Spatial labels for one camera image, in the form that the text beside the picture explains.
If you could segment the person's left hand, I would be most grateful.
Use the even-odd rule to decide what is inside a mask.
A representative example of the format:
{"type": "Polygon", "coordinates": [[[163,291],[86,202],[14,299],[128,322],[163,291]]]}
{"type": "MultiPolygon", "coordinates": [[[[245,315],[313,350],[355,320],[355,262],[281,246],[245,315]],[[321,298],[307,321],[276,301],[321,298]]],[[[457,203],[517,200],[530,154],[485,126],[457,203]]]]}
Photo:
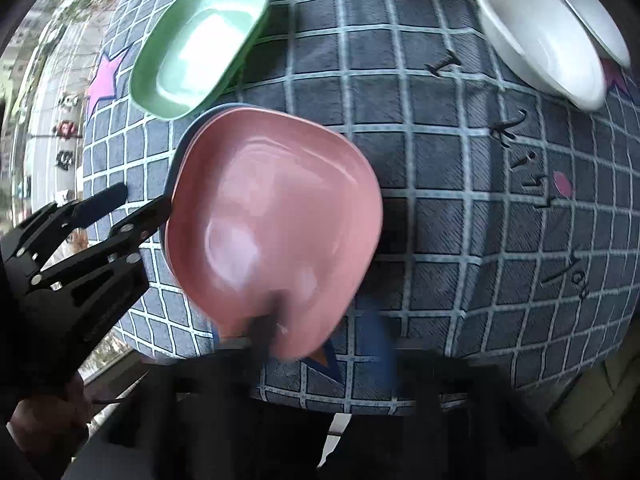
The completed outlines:
{"type": "Polygon", "coordinates": [[[91,402],[75,373],[58,396],[32,396],[17,404],[6,425],[17,456],[38,479],[61,479],[87,442],[91,402]]]}

